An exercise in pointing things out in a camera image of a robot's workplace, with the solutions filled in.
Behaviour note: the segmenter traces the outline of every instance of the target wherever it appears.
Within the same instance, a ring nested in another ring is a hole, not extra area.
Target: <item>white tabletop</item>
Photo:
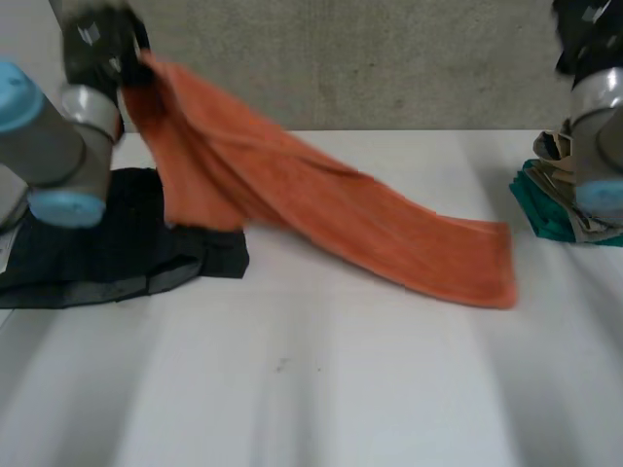
[[[440,213],[509,222],[517,306],[437,302],[250,228],[244,280],[14,312],[0,467],[620,466],[623,251],[533,235],[508,184],[536,132],[301,135]],[[135,136],[128,165],[152,165]]]

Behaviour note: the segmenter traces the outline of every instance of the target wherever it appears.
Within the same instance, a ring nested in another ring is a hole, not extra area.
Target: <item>folded black garment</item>
[[[62,229],[28,212],[7,270],[0,308],[65,308],[157,294],[198,275],[242,278],[243,232],[169,228],[156,170],[112,172],[106,213],[92,229]]]

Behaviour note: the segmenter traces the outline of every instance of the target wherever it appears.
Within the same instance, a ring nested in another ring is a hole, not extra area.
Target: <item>wall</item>
[[[568,111],[551,0],[130,3],[159,55],[290,128],[541,128]]]
[[[0,2],[0,56],[15,62],[51,101],[62,82],[60,29],[47,0]]]

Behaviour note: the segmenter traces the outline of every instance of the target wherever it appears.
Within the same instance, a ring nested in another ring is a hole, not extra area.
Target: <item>green fabric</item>
[[[528,216],[536,236],[555,241],[575,243],[573,228],[565,210],[556,201],[545,195],[524,170],[534,165],[535,161],[524,163],[522,171],[510,184],[510,191]],[[608,240],[598,241],[596,245],[623,246],[623,235]]]

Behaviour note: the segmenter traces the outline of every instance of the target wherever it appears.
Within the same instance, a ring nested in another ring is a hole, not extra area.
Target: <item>orange towel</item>
[[[250,220],[268,223],[432,297],[515,304],[504,224],[441,217],[183,67],[149,53],[143,60],[156,81],[125,89],[124,98],[156,160],[169,222],[224,231]]]

